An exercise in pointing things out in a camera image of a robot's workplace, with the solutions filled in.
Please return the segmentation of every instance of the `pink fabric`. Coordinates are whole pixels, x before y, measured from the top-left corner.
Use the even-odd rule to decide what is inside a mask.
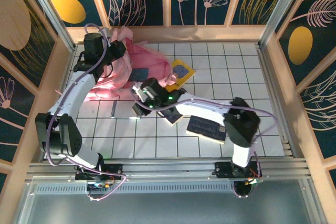
[[[130,89],[133,85],[132,82],[128,82],[132,68],[148,68],[148,78],[156,78],[162,87],[176,82],[176,76],[173,75],[172,66],[167,58],[158,51],[142,47],[146,41],[134,44],[133,32],[130,29],[124,26],[114,29],[111,41],[115,40],[122,41],[127,51],[122,58],[112,63],[113,71],[110,75],[106,76],[111,72],[111,67],[104,67],[104,73],[85,101],[109,100],[125,93],[125,89]]]

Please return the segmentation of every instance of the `yellow circle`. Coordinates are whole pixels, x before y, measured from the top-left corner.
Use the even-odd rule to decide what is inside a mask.
[[[71,24],[84,21],[86,13],[78,0],[51,0],[60,18]]]
[[[29,9],[23,0],[0,0],[0,45],[21,50],[30,38]]]
[[[297,27],[289,38],[288,55],[291,62],[300,65],[308,58],[313,45],[313,35],[304,26]]]

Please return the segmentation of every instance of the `yellow book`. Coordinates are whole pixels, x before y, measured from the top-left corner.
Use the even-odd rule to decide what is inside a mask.
[[[176,75],[177,81],[173,85],[167,85],[165,88],[170,92],[174,89],[180,89],[183,84],[185,84],[195,73],[196,71],[189,67],[186,63],[175,60],[172,63],[173,73]]]

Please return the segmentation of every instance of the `pink cloth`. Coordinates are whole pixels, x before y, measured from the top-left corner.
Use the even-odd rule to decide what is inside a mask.
[[[104,67],[104,73],[86,96],[85,101],[109,100],[127,92],[125,89],[130,90],[133,83],[128,79],[132,68],[148,68],[148,79],[156,78],[162,87],[176,82],[176,76],[167,58],[156,50],[142,47],[141,45],[146,42],[134,44],[133,32],[130,29],[124,26],[121,29],[114,29],[110,41],[115,40],[122,41],[127,51],[122,58],[112,62],[112,72],[110,66]]]

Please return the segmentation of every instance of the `white tile floor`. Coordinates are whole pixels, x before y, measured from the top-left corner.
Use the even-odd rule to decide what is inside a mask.
[[[146,46],[161,51],[170,61],[181,59],[196,70],[195,76],[183,86],[189,93],[217,100],[241,97],[250,106],[273,113],[254,44],[160,43]],[[83,46],[79,45],[74,62],[82,50]],[[83,142],[104,158],[230,157],[233,154],[229,136],[224,145],[219,145],[188,135],[185,132],[188,117],[174,126],[154,113],[140,120],[125,119],[134,115],[132,105],[129,95],[113,101],[84,103],[76,122]],[[259,116],[259,128],[263,131],[272,124],[272,118]],[[284,156],[278,129],[259,138],[255,150],[259,156]]]

